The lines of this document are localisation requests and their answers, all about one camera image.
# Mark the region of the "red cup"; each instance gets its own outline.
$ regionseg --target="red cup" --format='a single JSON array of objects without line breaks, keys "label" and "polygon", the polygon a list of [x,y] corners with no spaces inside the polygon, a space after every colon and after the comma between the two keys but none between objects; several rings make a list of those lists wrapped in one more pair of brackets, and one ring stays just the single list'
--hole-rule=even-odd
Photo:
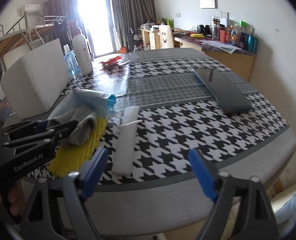
[{"label": "red cup", "polygon": [[220,41],[225,42],[225,39],[226,39],[226,31],[220,30]]}]

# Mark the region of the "electrical outlet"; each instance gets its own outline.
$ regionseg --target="electrical outlet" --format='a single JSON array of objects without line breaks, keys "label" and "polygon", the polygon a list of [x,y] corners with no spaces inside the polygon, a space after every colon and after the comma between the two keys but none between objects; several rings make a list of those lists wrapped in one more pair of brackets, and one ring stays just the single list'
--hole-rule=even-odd
[{"label": "electrical outlet", "polygon": [[222,18],[228,19],[228,12],[222,12]]},{"label": "electrical outlet", "polygon": [[216,11],[216,16],[221,18],[222,12],[221,11]]}]

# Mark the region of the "smartphone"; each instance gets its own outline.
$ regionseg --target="smartphone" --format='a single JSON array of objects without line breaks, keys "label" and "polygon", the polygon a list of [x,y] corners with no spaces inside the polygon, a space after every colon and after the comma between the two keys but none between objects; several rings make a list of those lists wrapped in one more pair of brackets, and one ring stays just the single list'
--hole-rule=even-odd
[{"label": "smartphone", "polygon": [[220,71],[194,69],[195,76],[205,84],[225,114],[248,111],[252,108],[248,99]]}]

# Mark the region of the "yellow mesh sponge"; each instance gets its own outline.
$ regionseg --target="yellow mesh sponge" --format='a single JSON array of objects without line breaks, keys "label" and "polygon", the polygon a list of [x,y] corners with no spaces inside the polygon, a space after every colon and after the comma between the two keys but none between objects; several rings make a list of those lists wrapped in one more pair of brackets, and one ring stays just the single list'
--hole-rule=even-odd
[{"label": "yellow mesh sponge", "polygon": [[65,177],[71,171],[77,171],[84,162],[91,159],[99,140],[105,133],[108,119],[98,118],[96,129],[83,146],[60,145],[56,157],[50,162],[48,170],[58,177]]}]

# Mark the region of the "white foam block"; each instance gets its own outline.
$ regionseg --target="white foam block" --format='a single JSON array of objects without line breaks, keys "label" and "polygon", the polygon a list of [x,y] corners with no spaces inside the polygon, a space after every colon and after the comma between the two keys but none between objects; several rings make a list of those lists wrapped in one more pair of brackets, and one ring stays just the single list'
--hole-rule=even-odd
[{"label": "white foam block", "polygon": [[[125,109],[121,125],[138,120],[139,106],[130,106]],[[112,174],[130,176],[135,151],[137,123],[122,126],[119,130],[119,138],[115,158],[112,165]]]}]

